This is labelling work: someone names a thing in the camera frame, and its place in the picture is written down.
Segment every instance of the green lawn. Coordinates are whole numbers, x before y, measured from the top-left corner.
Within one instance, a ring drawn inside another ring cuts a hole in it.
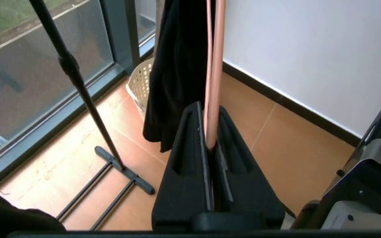
[[[66,0],[44,0],[51,9]],[[0,33],[35,17],[29,0],[0,0]]]

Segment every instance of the tile floor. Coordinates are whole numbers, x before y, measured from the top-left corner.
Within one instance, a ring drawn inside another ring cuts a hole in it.
[[[228,110],[277,196],[295,214],[318,199],[343,167],[353,147],[224,74],[221,104]],[[98,110],[125,164],[155,189],[169,153],[142,137],[143,122],[120,82],[98,102]],[[57,216],[104,165],[94,153],[107,149],[88,114],[82,115],[0,185],[0,195],[20,208]],[[67,229],[89,229],[128,180],[111,169],[63,221]],[[133,188],[100,227],[150,230],[155,195]]]

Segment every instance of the white plastic basket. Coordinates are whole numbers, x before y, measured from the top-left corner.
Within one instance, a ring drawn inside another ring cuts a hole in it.
[[[132,97],[142,120],[145,118],[149,95],[149,73],[152,70],[154,58],[140,63],[132,72],[126,85],[127,92]]]

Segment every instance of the pink pole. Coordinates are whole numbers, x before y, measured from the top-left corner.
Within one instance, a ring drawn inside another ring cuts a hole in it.
[[[208,2],[207,0],[207,15],[210,15],[210,20],[208,24],[211,25],[211,12],[208,12]],[[205,128],[205,143],[207,149],[211,151],[216,145],[217,139],[217,126],[218,126],[218,113],[220,109],[220,87],[223,73],[223,45],[224,45],[224,16],[226,12],[226,1],[217,0],[216,1],[216,22],[214,27],[214,43],[212,52],[212,68],[207,67],[207,77],[208,70],[211,71],[211,78],[207,80],[206,92],[205,92],[205,112],[204,112],[204,125]]]

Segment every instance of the black cloth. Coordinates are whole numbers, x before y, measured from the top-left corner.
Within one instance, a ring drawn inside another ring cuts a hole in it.
[[[206,24],[205,0],[165,1],[144,123],[144,137],[160,141],[161,152],[173,146],[183,110],[198,100],[204,105]]]
[[[65,228],[49,214],[37,209],[18,209],[0,197],[0,237],[14,231],[65,231]]]

